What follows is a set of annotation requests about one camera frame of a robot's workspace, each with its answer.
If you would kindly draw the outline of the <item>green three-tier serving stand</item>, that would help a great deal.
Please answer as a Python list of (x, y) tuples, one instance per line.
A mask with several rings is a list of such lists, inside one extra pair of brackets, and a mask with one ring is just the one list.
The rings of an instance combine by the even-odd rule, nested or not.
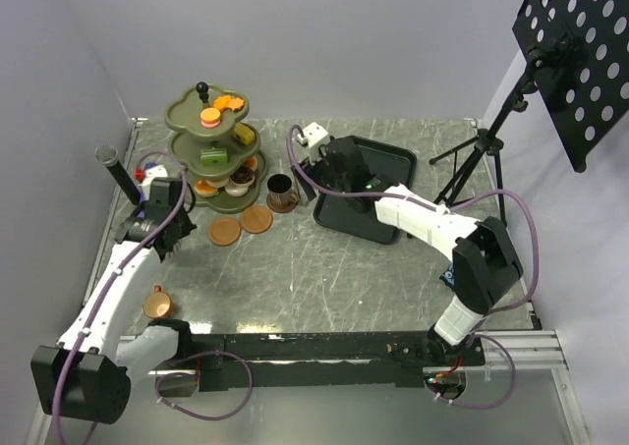
[(245, 121), (245, 94), (199, 82), (164, 112), (168, 150), (187, 169), (197, 205), (236, 214), (257, 201), (269, 170), (258, 130)]

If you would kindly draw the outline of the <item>dark metal cup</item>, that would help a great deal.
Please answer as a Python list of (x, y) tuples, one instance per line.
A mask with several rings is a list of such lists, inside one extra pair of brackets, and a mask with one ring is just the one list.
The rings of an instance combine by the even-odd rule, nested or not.
[(270, 202), (275, 206), (288, 206), (300, 200), (293, 187), (293, 180), (288, 175), (272, 175), (267, 181), (267, 190)]

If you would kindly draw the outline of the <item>pink macaron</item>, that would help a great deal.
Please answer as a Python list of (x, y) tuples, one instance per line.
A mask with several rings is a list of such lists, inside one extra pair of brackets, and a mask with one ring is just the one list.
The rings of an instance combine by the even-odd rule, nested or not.
[(218, 121), (214, 121), (214, 122), (207, 122), (207, 121), (201, 120), (200, 123), (201, 123), (202, 126), (204, 126), (206, 128), (209, 128), (209, 129), (212, 129), (212, 128), (215, 128), (215, 127), (219, 126), (221, 121), (218, 120)]

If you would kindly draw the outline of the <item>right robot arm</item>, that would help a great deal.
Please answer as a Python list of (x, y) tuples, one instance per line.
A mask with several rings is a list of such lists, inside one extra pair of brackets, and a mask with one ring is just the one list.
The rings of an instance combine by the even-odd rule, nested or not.
[(459, 214), (371, 171), (350, 138), (334, 139), (327, 131), (313, 137), (294, 126), (287, 152), (303, 189), (332, 203), (331, 227), (372, 241), (383, 230), (405, 232), (446, 257), (453, 295), (429, 330), (429, 353), (437, 363), (455, 362), (523, 276), (505, 224)]

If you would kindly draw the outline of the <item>dark wooden coaster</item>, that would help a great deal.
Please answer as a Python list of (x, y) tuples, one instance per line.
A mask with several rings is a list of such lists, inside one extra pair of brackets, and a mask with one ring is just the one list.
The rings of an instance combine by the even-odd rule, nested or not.
[(276, 213), (289, 213), (293, 211), (298, 203), (296, 201), (290, 201), (288, 204), (277, 204), (274, 202), (271, 195), (266, 197), (267, 206)]

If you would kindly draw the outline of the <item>round orange cracker biscuit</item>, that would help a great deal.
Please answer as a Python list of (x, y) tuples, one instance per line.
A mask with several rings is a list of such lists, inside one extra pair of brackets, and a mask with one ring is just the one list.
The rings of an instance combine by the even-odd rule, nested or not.
[(207, 122), (214, 122), (221, 120), (221, 112), (214, 109), (213, 107), (204, 108), (200, 112), (200, 120)]

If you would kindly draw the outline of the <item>orange glazed donut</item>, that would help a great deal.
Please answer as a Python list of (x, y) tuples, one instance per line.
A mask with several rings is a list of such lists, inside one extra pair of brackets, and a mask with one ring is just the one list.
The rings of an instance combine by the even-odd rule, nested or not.
[(219, 188), (212, 186), (207, 180), (199, 179), (194, 184), (194, 191), (198, 197), (213, 197), (219, 193)]

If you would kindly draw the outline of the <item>green layered cake slice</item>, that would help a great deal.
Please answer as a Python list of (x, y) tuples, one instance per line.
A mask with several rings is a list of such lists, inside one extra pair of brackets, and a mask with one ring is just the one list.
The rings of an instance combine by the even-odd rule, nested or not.
[(205, 167), (224, 166), (229, 163), (229, 152), (225, 147), (206, 148), (200, 151), (200, 164)]

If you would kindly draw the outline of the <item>yellow layered cake slice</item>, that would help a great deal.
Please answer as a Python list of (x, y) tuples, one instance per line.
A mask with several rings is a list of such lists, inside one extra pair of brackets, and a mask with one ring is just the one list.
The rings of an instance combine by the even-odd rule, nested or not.
[(237, 123), (232, 131), (232, 138), (243, 146), (250, 145), (257, 140), (256, 131), (250, 126)]

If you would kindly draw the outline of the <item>light wooden coaster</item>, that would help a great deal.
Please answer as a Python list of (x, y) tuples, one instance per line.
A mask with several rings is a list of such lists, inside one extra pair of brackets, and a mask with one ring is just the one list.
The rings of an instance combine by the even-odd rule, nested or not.
[(272, 223), (272, 212), (263, 205), (252, 205), (245, 209), (241, 215), (241, 226), (250, 234), (264, 233), (271, 227)]
[(233, 217), (219, 217), (214, 219), (208, 226), (207, 236), (214, 245), (227, 247), (240, 238), (241, 225)]

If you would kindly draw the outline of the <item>ribbed grey bowl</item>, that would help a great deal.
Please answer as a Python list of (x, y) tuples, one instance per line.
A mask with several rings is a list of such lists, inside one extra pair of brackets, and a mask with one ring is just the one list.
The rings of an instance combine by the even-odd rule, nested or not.
[(154, 240), (153, 248), (156, 250), (159, 259), (164, 261), (181, 245), (181, 241), (191, 235), (196, 230), (196, 226), (182, 228), (180, 226), (168, 226)]

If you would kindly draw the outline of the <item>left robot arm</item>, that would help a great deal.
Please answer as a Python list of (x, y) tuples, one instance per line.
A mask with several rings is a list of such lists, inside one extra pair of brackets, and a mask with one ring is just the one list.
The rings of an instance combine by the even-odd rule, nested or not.
[(181, 368), (193, 359), (191, 327), (179, 319), (155, 319), (131, 343), (120, 342), (150, 276), (196, 228), (184, 207), (184, 181), (156, 178), (150, 186), (149, 198), (121, 226), (107, 268), (77, 319), (55, 346), (40, 346), (31, 358), (40, 405), (55, 420), (112, 424), (135, 382), (164, 362)]

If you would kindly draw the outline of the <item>white cream donut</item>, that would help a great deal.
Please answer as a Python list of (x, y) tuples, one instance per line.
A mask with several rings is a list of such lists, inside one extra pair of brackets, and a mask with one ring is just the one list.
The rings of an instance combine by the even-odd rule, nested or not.
[(238, 187), (234, 184), (227, 184), (224, 187), (225, 193), (227, 193), (231, 197), (243, 197), (248, 191), (248, 187)]

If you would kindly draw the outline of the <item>orange flower cookie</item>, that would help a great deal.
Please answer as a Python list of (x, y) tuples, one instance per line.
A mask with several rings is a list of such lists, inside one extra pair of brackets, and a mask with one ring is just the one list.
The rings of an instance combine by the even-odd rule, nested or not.
[(246, 100), (238, 97), (238, 96), (231, 96), (228, 103), (227, 103), (227, 108), (232, 110), (233, 112), (238, 112), (240, 110), (242, 110), (246, 105)]

